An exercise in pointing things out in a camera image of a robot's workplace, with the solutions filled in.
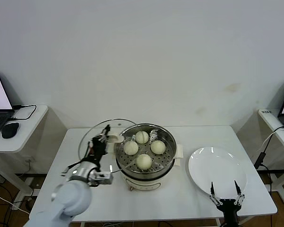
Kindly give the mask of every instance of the steamed bun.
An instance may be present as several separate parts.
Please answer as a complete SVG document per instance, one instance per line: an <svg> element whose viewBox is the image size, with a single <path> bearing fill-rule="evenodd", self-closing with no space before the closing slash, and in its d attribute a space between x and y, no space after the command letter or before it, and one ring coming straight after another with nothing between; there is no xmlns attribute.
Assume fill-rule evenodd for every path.
<svg viewBox="0 0 284 227"><path fill-rule="evenodd" d="M147 154L139 155L136 159L137 167L141 170L149 169L152 165L151 157Z"/></svg>
<svg viewBox="0 0 284 227"><path fill-rule="evenodd" d="M138 149L138 144L135 141L128 141L124 144L124 152L127 155L135 155Z"/></svg>
<svg viewBox="0 0 284 227"><path fill-rule="evenodd" d="M135 138L136 138L137 143L143 144L148 141L148 134L145 131L138 131L136 133Z"/></svg>
<svg viewBox="0 0 284 227"><path fill-rule="evenodd" d="M165 144L160 141L156 140L153 143L151 143L151 151L157 155L161 155L165 152L166 146Z"/></svg>

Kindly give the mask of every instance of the power cord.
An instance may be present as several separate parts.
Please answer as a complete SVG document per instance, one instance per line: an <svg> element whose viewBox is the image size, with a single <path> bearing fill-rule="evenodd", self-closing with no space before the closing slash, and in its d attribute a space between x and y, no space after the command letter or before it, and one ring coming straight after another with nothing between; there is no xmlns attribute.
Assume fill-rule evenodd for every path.
<svg viewBox="0 0 284 227"><path fill-rule="evenodd" d="M18 109L21 109L21 108L25 108L25 107L30 107L30 106L34 106L34 110L32 111L32 113L27 117L27 118L17 118L17 117L11 117L9 118L9 121L15 121L15 120L27 120L29 119L33 113L36 111L37 109L37 106L36 105L14 105L13 108L14 110L18 110Z"/></svg>
<svg viewBox="0 0 284 227"><path fill-rule="evenodd" d="M281 126L281 127L277 128L277 129L275 129L275 130L273 131L273 133L271 133L271 134L264 140L262 146L256 151L256 153L257 153L259 150L261 150L262 147L264 146L265 142L269 139L269 140L268 140L268 143L266 144L266 147L265 147L264 151L260 153L259 157L257 158L257 160L256 160L256 162L255 162L255 164L254 164L255 169L258 169L258 168L260 167L260 165L262 164L262 162L263 162L263 160L264 160L264 158L265 158L265 155L266 155L267 147L268 147L268 145L269 145L269 143L270 143L270 140L271 140L272 136L273 136L277 131L281 131L281 130L284 130L284 126Z"/></svg>
<svg viewBox="0 0 284 227"><path fill-rule="evenodd" d="M24 212L24 213L26 213L26 214L28 214L28 215L29 215L29 213L28 213L28 212L26 212L25 210L22 210L22 209L20 209L20 208L16 207L14 204L12 204L11 202L9 202L9 201L5 200L4 198L0 197L0 199L2 199L2 200L3 200L3 201L5 201L5 202L8 202L10 205L12 205L13 207L15 207L16 209L18 209L18 210L20 210L20 211L22 211L22 212Z"/></svg>
<svg viewBox="0 0 284 227"><path fill-rule="evenodd" d="M267 169L267 171L268 171L268 174L269 174L269 194L270 194L270 196L271 196L271 184L272 184L272 180L271 180L271 175L270 175L270 171L269 171L269 169L264 165L264 164L260 164L260 166L263 166L263 167L265 167L266 169ZM273 216L272 215L270 215L270 227L273 227Z"/></svg>
<svg viewBox="0 0 284 227"><path fill-rule="evenodd" d="M28 162L28 170L25 171L23 174L21 174L21 175L18 176L18 177L23 177L24 174L27 174L27 173L30 171L30 162L31 162L31 160L27 160L26 162Z"/></svg>
<svg viewBox="0 0 284 227"><path fill-rule="evenodd" d="M167 221L159 221L158 222L158 227L160 227L161 226L161 223L162 222L164 222L164 223L166 223L167 225L169 225L170 227L173 227L170 223L168 223Z"/></svg>

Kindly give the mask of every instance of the pot handle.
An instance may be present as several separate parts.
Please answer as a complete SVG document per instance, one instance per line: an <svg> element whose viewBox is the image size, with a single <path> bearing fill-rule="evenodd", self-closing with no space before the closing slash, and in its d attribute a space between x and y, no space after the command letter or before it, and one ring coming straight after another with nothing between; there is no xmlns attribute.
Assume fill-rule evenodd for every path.
<svg viewBox="0 0 284 227"><path fill-rule="evenodd" d="M177 144L177 150L175 154L175 163L174 166L180 166L181 164L181 158L183 158L183 145L182 144Z"/></svg>

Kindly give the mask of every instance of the white wall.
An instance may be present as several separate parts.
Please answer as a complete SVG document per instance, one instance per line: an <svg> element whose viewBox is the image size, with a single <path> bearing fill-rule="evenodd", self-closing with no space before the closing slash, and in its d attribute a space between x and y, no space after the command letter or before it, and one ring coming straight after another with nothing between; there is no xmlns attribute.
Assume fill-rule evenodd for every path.
<svg viewBox="0 0 284 227"><path fill-rule="evenodd" d="M284 96L284 0L0 0L0 72L67 128L230 124L252 156Z"/></svg>

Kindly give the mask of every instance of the white plate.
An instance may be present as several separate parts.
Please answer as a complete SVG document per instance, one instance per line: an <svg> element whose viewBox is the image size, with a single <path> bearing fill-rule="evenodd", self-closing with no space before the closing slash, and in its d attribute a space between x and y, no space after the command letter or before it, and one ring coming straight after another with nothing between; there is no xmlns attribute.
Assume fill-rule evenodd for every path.
<svg viewBox="0 0 284 227"><path fill-rule="evenodd" d="M188 169L194 182L207 194L210 194L213 182L215 195L219 198L237 196L235 180L242 192L247 184L246 173L240 162L221 148L196 150L189 158Z"/></svg>

